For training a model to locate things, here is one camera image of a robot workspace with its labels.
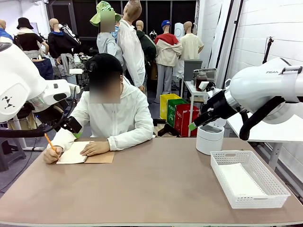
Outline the person's right hand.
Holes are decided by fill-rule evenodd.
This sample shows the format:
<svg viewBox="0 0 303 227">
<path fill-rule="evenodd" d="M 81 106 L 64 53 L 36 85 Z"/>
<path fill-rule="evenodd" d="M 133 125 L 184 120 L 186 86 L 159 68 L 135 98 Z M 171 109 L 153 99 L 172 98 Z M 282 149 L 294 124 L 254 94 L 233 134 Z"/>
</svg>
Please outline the person's right hand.
<svg viewBox="0 0 303 227">
<path fill-rule="evenodd" d="M 43 161 L 47 164 L 52 164 L 59 160 L 63 149 L 60 146 L 54 146 L 53 148 L 46 148 L 43 151 Z"/>
</svg>

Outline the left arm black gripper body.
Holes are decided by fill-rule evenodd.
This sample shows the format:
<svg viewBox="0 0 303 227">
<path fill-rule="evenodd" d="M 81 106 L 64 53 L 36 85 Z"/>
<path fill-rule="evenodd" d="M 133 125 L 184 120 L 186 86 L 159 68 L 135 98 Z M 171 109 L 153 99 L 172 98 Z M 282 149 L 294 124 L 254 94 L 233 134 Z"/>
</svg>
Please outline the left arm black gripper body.
<svg viewBox="0 0 303 227">
<path fill-rule="evenodd" d="M 56 127 L 56 132 L 60 129 L 68 130 L 71 133 L 79 133 L 82 129 L 82 125 L 73 116 L 64 116 Z"/>
</svg>

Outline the person's left hand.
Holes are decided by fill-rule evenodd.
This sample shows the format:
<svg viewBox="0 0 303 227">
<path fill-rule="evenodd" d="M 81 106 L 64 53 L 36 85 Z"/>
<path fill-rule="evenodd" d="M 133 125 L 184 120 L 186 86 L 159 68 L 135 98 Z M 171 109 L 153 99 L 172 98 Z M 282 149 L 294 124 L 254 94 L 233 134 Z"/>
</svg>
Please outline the person's left hand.
<svg viewBox="0 0 303 227">
<path fill-rule="evenodd" d="M 110 145 L 108 141 L 93 141 L 85 146 L 83 151 L 80 152 L 82 156 L 94 156 L 98 154 L 104 154 L 110 151 Z"/>
</svg>

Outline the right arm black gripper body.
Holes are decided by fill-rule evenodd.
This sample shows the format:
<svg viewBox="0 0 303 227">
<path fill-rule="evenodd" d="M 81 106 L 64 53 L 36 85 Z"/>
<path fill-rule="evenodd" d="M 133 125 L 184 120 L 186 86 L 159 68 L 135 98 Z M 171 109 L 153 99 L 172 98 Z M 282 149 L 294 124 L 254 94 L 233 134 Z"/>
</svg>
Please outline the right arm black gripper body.
<svg viewBox="0 0 303 227">
<path fill-rule="evenodd" d="M 213 95 L 201 111 L 203 119 L 228 119 L 233 115 L 234 109 L 230 107 L 225 98 L 225 90 L 221 90 Z"/>
</svg>

